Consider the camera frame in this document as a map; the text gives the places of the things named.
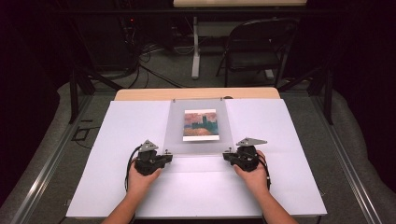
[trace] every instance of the white tabletop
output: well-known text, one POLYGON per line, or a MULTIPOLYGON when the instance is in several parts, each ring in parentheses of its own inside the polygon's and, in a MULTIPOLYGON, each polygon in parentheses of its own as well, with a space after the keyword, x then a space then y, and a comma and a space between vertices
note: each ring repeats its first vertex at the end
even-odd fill
MULTIPOLYGON (((126 164, 146 139, 164 143, 170 101, 112 102, 67 217, 106 217, 125 195, 126 164)), ((226 100, 233 140, 264 139, 271 193, 291 215, 327 214, 289 111, 280 99, 226 100)), ((262 212, 221 155, 175 156, 136 212, 139 218, 260 217, 262 212)))

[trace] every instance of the colorful image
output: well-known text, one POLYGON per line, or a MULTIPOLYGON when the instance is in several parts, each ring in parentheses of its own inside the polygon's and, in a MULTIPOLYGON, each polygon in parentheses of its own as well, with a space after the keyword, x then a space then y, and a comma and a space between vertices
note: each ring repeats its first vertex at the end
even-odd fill
POLYGON ((216 109, 186 110, 183 141, 219 140, 216 109))

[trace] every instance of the finger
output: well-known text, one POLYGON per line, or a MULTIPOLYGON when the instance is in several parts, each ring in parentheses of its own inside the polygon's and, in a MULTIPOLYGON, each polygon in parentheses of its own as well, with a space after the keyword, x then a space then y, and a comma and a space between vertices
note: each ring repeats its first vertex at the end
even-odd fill
POLYGON ((259 155, 261 155, 262 157, 265 158, 264 153, 262 153, 260 150, 256 150, 256 151, 257 151, 257 154, 259 154, 259 155))
POLYGON ((160 176, 162 171, 163 171, 162 168, 158 168, 156 171, 154 171, 154 173, 152 173, 152 175, 154 175, 155 178, 157 178, 158 176, 160 176))
POLYGON ((241 169, 241 167, 239 167, 239 166, 236 165, 236 164, 233 165, 233 169, 235 170, 235 172, 236 172, 238 175, 241 175, 242 172, 244 172, 244 171, 241 169))

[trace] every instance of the forearm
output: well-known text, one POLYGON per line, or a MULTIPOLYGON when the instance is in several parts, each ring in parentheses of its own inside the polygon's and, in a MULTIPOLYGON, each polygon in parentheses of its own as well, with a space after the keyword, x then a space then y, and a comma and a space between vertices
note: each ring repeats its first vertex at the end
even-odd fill
POLYGON ((268 224, 297 223, 269 192, 257 195, 256 197, 268 224))
POLYGON ((103 223, 129 223, 142 199, 142 195, 127 194, 103 223))

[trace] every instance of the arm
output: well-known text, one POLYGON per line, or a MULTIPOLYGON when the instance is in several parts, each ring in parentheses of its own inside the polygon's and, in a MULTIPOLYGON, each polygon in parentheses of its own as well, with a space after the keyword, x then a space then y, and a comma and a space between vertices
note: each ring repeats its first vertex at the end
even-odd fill
POLYGON ((148 193, 150 185, 160 173, 161 169, 157 169, 152 175, 141 175, 134 168, 133 162, 129 170, 129 188, 125 197, 102 223, 129 223, 137 206, 148 193))
POLYGON ((251 172, 243 171, 239 166, 234 165, 236 173, 245 181, 247 188, 259 202, 262 209, 262 214, 269 224, 282 223, 297 223, 289 213, 280 205, 276 199, 271 195, 267 188, 267 174, 264 167, 259 163, 256 170, 251 172))

